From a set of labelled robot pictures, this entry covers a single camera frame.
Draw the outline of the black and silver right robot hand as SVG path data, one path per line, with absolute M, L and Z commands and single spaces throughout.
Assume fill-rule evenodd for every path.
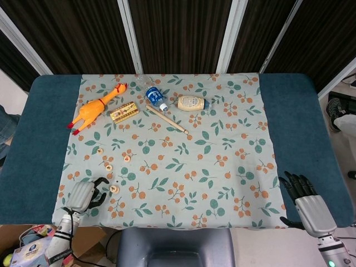
M 281 216 L 280 220 L 290 228 L 305 230 L 310 236 L 321 238 L 332 235 L 336 222 L 324 199 L 316 192 L 313 184 L 304 175 L 284 172 L 285 177 L 278 177 L 290 196 L 300 221 L 294 222 Z

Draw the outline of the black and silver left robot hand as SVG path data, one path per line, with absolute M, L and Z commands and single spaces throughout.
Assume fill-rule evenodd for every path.
M 71 192 L 69 200 L 62 209 L 69 214 L 83 214 L 88 209 L 101 206 L 107 196 L 106 192 L 100 193 L 97 188 L 102 183 L 108 185 L 109 181 L 104 177 L 99 177 L 97 180 L 91 182 L 77 182 Z

